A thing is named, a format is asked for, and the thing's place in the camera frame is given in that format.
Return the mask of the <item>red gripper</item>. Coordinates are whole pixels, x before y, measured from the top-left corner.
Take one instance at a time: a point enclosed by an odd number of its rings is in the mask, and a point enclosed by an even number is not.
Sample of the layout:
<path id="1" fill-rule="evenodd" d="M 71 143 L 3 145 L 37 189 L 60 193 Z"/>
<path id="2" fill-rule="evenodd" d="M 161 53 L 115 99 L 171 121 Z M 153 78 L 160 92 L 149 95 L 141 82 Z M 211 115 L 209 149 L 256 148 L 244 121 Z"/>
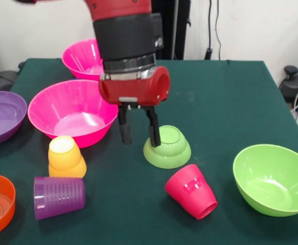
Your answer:
<path id="1" fill-rule="evenodd" d="M 108 103 L 119 105 L 118 120 L 123 144 L 132 144 L 126 103 L 137 103 L 143 106 L 141 108 L 149 119 L 151 146 L 155 148 L 161 145 L 158 117 L 154 106 L 167 99 L 169 90 L 170 74 L 164 66 L 154 66 L 145 71 L 100 76 L 100 95 Z"/>

